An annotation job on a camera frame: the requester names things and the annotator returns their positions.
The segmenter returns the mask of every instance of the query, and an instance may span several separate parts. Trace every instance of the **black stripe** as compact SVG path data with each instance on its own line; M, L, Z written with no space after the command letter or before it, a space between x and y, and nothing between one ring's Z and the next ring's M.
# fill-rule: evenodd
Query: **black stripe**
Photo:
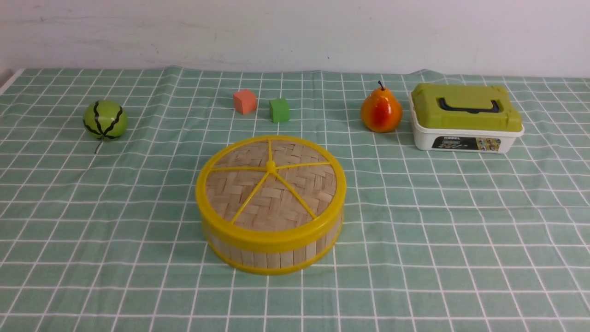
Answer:
M117 138L116 136L111 136L111 135L101 135L100 132L97 132L94 129L92 129L90 126L88 126L86 124L86 121L85 120L82 120L82 122L84 122L84 126L86 127L86 129L88 129L88 131L90 131L93 134L96 134L96 135L99 135L99 136L102 136L102 137L105 137L105 138L109 138L109 139L115 139L115 138Z
M88 126L86 124L86 120L82 120L82 122L84 122L84 126L86 127L86 129L88 129L88 131L90 131L93 134L100 135L100 132L95 131L94 129L92 129L90 126Z
M105 137L106 137L106 134L108 132L110 132L111 130L113 130L114 126L117 123L119 123L119 120L120 120L122 114L123 114L123 108L121 106L119 106L119 111L117 112L117 116L115 117L114 121L111 122L111 125L103 132L103 135L105 135Z
M96 122L96 128L99 130L98 135L104 135L103 128L101 127L100 122L99 122L100 115L99 115L98 108L99 108L99 101L94 103L94 121Z

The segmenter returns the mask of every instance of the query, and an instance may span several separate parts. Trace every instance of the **bamboo basket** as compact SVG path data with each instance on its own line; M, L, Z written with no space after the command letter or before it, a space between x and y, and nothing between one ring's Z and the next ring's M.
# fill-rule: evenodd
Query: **bamboo basket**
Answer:
M346 178L336 158L315 143L261 136L214 155L195 193L217 256L242 271L277 275L331 250L343 224Z

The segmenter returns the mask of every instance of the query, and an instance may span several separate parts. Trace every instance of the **watermelon stem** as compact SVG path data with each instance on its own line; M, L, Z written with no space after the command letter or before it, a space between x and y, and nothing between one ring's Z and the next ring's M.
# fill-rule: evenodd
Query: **watermelon stem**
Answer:
M96 146L96 149L94 149L94 154L97 154L97 152L99 151L100 145L103 143L103 138L104 138L104 135L100 137L100 142Z

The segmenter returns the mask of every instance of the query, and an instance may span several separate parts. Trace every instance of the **toy watermelon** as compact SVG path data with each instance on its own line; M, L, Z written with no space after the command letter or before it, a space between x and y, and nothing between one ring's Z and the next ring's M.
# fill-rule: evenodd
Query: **toy watermelon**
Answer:
M127 129L127 115L123 108L111 100L97 100L84 112L84 127L88 133L99 139L94 153L99 150L105 139L117 139Z

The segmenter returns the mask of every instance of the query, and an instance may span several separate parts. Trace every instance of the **yellow center knob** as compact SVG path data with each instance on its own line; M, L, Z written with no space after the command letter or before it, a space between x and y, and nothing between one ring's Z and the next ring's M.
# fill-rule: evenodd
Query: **yellow center knob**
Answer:
M266 171L269 173L273 173L273 174L276 173L277 172L277 164L272 160L267 161L266 162Z

